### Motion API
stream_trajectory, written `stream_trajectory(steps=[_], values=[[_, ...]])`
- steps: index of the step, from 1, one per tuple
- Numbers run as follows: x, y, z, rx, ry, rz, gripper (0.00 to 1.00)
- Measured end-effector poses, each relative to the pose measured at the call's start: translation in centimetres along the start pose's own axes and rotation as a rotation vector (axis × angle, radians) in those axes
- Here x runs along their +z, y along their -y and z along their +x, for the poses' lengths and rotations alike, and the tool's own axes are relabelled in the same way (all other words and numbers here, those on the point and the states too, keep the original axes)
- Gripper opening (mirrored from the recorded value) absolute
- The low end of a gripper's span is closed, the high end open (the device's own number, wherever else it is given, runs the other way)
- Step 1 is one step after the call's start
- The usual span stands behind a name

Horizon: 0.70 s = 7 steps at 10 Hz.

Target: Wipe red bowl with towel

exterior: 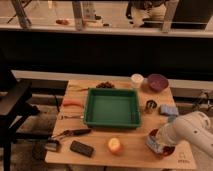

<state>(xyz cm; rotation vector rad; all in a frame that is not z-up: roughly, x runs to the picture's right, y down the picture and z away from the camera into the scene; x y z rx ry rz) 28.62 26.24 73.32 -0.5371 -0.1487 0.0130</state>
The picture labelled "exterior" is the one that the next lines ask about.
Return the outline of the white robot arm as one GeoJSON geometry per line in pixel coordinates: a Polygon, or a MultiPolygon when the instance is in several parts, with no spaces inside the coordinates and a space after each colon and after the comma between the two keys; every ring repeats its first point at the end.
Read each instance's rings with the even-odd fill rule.
{"type": "Polygon", "coordinates": [[[213,133],[209,131],[211,121],[201,112],[195,111],[178,116],[162,126],[156,134],[159,144],[175,147],[185,140],[213,158],[213,133]]]}

